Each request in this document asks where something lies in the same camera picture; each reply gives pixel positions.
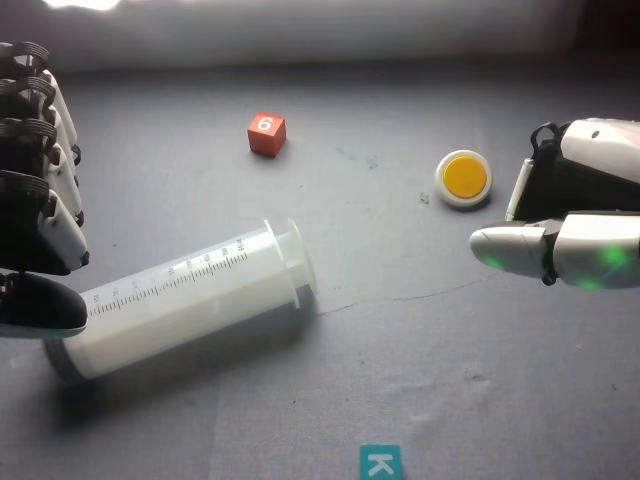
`yellow button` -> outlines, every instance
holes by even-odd
[[[454,158],[445,168],[442,177],[447,190],[458,198],[480,195],[487,184],[484,165],[472,157]]]

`teal cube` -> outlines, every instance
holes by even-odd
[[[361,445],[360,480],[402,480],[398,445]]]

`syringe barrel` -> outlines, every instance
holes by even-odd
[[[82,294],[87,328],[46,340],[65,383],[112,372],[287,303],[315,277],[293,221],[254,232]]]

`yellow and white push button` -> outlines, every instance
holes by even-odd
[[[491,190],[491,168],[479,153],[457,150],[442,159],[436,169],[436,185],[444,200],[456,207],[472,207]]]

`number 6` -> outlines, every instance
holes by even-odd
[[[269,130],[271,128],[271,124],[273,123],[273,118],[271,117],[262,117],[258,122],[259,130]]]

